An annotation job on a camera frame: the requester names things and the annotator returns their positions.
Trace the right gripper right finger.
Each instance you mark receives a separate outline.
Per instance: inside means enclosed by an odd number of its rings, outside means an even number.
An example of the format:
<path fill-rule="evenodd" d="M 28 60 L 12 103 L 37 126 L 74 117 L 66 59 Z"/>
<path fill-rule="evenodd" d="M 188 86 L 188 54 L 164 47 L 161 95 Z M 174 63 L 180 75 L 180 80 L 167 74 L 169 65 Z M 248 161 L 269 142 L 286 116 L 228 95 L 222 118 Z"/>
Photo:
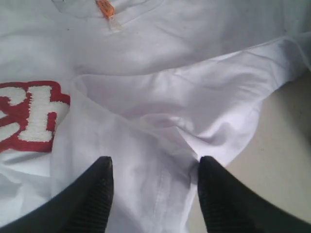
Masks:
<path fill-rule="evenodd" d="M 309 233 L 311 225 L 253 192 L 211 156 L 200 159 L 198 197 L 209 233 Z"/>

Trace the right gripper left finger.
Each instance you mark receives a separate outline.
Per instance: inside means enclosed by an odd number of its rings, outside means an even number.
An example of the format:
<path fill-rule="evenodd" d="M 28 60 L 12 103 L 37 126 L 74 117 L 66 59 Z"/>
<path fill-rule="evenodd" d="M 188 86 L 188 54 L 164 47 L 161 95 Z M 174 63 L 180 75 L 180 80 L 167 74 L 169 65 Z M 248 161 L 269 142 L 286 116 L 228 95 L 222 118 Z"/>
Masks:
<path fill-rule="evenodd" d="M 1 227 L 2 233 L 103 233 L 114 196 L 110 157 L 97 159 L 78 179 L 39 208 Z"/>

